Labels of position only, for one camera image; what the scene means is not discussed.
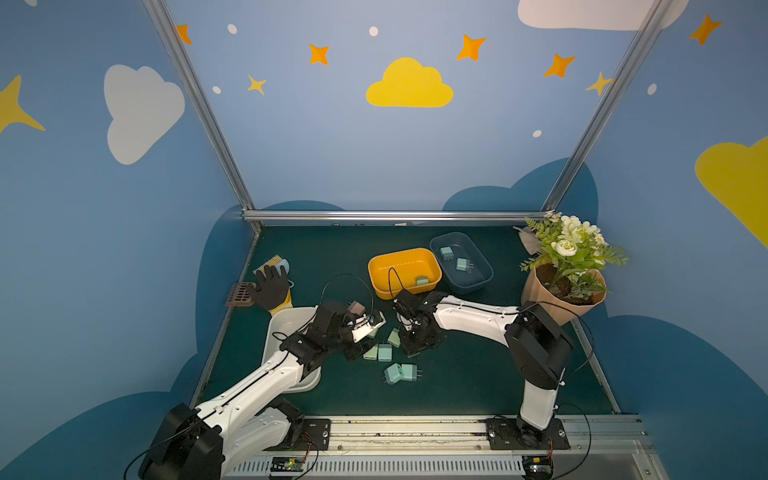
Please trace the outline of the green plug cluster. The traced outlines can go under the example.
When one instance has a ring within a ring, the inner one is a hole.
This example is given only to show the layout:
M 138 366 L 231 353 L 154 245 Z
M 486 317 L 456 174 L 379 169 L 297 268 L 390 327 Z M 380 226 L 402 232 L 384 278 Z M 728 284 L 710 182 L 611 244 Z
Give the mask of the green plug cluster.
M 387 343 L 394 348 L 401 347 L 401 339 L 400 339 L 399 333 L 400 333 L 399 329 L 393 328 L 387 337 Z

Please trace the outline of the pink plug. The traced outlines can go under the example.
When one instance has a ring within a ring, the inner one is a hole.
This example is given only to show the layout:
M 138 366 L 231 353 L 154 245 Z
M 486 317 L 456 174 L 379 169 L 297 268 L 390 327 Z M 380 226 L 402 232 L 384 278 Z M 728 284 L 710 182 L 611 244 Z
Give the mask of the pink plug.
M 357 301 L 353 301 L 349 305 L 347 312 L 353 317 L 361 317 L 366 313 L 366 307 Z

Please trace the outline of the blue plug isolated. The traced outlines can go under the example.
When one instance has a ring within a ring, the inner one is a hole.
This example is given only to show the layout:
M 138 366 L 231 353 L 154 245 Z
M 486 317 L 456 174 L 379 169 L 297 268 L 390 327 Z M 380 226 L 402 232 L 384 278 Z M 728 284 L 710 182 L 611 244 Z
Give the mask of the blue plug isolated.
M 474 269 L 474 264 L 470 259 L 458 258 L 456 260 L 455 268 L 461 272 L 471 272 Z

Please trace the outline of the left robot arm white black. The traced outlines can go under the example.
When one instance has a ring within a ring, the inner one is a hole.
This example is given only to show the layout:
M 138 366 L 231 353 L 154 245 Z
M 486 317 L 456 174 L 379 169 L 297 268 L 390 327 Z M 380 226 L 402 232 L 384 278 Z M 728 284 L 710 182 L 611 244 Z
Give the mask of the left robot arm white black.
M 290 416 L 274 401 L 336 352 L 356 359 L 372 346 L 384 315 L 354 302 L 327 302 L 280 344 L 262 365 L 217 397 L 195 407 L 179 404 L 163 419 L 146 452 L 141 479 L 220 479 L 257 452 L 281 443 Z

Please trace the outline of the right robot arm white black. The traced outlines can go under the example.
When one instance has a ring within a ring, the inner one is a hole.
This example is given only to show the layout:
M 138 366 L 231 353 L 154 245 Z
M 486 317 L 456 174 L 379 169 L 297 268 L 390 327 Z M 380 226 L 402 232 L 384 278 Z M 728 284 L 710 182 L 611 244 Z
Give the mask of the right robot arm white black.
M 438 291 L 420 298 L 402 290 L 394 297 L 394 310 L 404 326 L 399 333 L 401 346 L 410 356 L 436 346 L 445 331 L 469 333 L 506 346 L 524 379 L 517 428 L 539 434 L 550 427 L 573 344 L 541 304 L 503 307 Z

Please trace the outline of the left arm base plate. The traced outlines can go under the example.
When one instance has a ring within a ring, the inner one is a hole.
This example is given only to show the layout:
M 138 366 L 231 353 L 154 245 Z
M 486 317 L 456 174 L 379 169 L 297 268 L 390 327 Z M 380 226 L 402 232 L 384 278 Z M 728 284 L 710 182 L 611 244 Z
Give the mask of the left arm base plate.
M 313 444 L 314 450 L 327 451 L 332 422 L 327 418 L 304 418 L 291 423 L 286 437 L 268 451 L 299 451 Z

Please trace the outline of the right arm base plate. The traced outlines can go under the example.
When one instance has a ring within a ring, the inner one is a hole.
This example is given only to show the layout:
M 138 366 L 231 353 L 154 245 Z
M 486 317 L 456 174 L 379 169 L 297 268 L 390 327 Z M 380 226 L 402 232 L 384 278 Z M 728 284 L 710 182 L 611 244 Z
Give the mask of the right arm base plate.
M 484 420 L 490 448 L 501 450 L 569 450 L 570 443 L 563 423 L 553 418 L 544 430 L 520 418 L 496 415 Z

